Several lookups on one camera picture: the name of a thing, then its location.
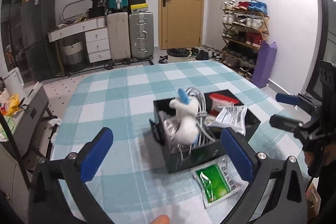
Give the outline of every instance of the gray refrigerator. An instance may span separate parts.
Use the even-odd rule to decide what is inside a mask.
[[[52,79],[60,73],[54,42],[48,32],[56,28],[55,0],[29,0],[21,6],[23,44],[34,81]]]

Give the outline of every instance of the green and white package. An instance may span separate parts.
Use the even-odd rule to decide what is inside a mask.
[[[238,174],[231,177],[227,170],[228,161],[231,162],[229,157],[224,156],[191,169],[194,179],[202,189],[206,208],[245,190],[248,185]]]

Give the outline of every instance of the white plush toy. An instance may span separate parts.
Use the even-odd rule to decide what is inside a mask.
[[[179,97],[172,99],[169,107],[176,109],[176,118],[181,123],[175,134],[174,142],[183,145],[191,145],[198,140],[198,128],[196,126],[196,116],[199,103],[197,98],[190,96],[189,104],[181,102]]]

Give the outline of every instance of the door lock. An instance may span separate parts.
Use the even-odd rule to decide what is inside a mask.
[[[166,1],[171,1],[171,0],[163,0],[163,6],[166,7]]]

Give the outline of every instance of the silver suitcase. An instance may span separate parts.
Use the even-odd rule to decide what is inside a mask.
[[[107,30],[109,33],[110,51],[113,60],[131,57],[128,13],[115,13],[107,15]]]
[[[129,36],[133,59],[153,59],[154,25],[151,12],[129,15]]]

